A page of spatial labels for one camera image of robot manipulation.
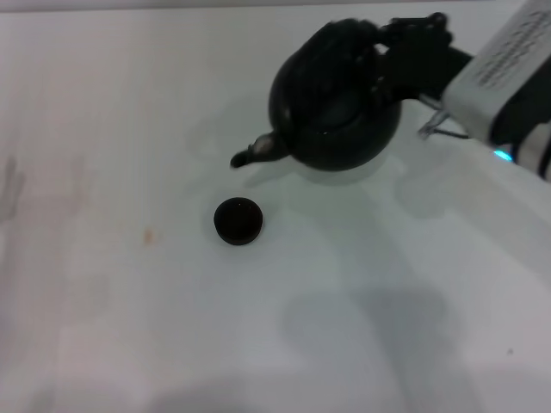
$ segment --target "kettle spout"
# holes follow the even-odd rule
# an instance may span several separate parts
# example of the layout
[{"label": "kettle spout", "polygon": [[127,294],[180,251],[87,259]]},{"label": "kettle spout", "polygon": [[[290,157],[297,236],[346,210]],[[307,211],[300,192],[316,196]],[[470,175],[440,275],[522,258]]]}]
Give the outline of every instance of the kettle spout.
[{"label": "kettle spout", "polygon": [[233,156],[230,165],[232,168],[241,168],[249,163],[279,161],[289,154],[287,146],[280,136],[274,132],[260,135],[255,143],[249,145],[245,151]]}]

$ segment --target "blue light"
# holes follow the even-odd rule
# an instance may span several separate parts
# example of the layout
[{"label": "blue light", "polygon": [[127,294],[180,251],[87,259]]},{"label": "blue light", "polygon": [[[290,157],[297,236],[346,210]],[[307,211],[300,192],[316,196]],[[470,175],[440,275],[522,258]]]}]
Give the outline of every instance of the blue light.
[{"label": "blue light", "polygon": [[504,159],[505,161],[507,162],[511,162],[513,160],[513,158],[511,157],[511,155],[509,155],[507,152],[503,152],[503,151],[500,151],[500,150],[497,150],[497,151],[494,151],[493,152],[496,156]]}]

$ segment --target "black bottle cap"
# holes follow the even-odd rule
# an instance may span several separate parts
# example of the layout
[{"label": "black bottle cap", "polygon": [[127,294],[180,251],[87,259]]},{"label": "black bottle cap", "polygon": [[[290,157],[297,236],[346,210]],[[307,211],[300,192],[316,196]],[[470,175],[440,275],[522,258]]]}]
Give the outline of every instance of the black bottle cap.
[{"label": "black bottle cap", "polygon": [[262,211],[246,198],[225,200],[214,213],[214,226],[218,235],[231,245],[245,245],[254,241],[262,229],[262,222]]}]

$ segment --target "black kettle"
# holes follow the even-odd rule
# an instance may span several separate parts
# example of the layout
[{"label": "black kettle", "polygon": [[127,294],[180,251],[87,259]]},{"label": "black kettle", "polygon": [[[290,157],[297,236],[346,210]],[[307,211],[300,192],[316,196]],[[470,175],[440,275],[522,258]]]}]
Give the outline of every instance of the black kettle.
[{"label": "black kettle", "polygon": [[321,28],[277,73],[269,95],[273,132],[231,161],[233,168],[291,155],[318,170],[348,170],[388,144],[401,106],[377,90],[377,27],[343,20]]}]

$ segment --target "stain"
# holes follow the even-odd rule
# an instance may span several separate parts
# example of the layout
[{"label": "stain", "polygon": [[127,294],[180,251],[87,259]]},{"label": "stain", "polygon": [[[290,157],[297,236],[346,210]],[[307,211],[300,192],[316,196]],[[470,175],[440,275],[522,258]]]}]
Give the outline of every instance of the stain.
[{"label": "stain", "polygon": [[160,234],[155,232],[151,227],[146,227],[144,229],[144,246],[149,247],[158,242],[160,239]]}]

